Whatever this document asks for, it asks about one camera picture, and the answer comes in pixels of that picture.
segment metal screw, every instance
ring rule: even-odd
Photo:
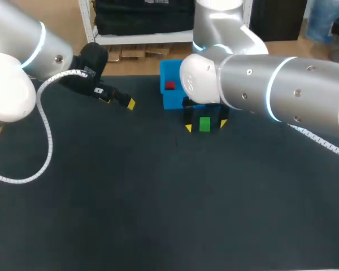
[[[62,63],[64,62],[64,59],[63,59],[63,57],[62,57],[61,55],[57,55],[57,56],[55,57],[55,62],[56,62],[57,64],[62,64]]]
[[[309,66],[309,67],[307,67],[307,71],[309,71],[309,72],[312,72],[313,70],[315,70],[316,69],[316,67],[314,67],[314,66]]]
[[[296,91],[294,91],[294,96],[300,97],[301,96],[301,89],[297,89]]]

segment blue block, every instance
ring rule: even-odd
[[[160,63],[160,92],[163,96],[163,108],[165,110],[183,109],[182,102],[187,97],[182,88],[180,79],[180,67],[182,60],[162,60]],[[175,82],[175,90],[166,90],[166,82]]]

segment cardboard box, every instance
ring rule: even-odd
[[[122,55],[122,45],[108,45],[108,62],[120,62]]]
[[[170,54],[172,43],[149,44],[146,48],[146,57],[162,59]]]
[[[123,45],[122,60],[143,62],[146,59],[146,45]]]

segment dark table surface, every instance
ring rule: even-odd
[[[190,134],[158,77],[106,80],[133,112],[45,91],[53,159],[31,183],[0,182],[0,271],[339,268],[339,156],[244,112]],[[31,176],[46,154],[35,109],[4,127],[0,174]]]

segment shelf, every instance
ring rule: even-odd
[[[192,42],[192,40],[193,40],[192,30],[175,33],[159,33],[135,36],[115,36],[115,35],[102,36],[98,34],[95,37],[95,41],[100,45]]]

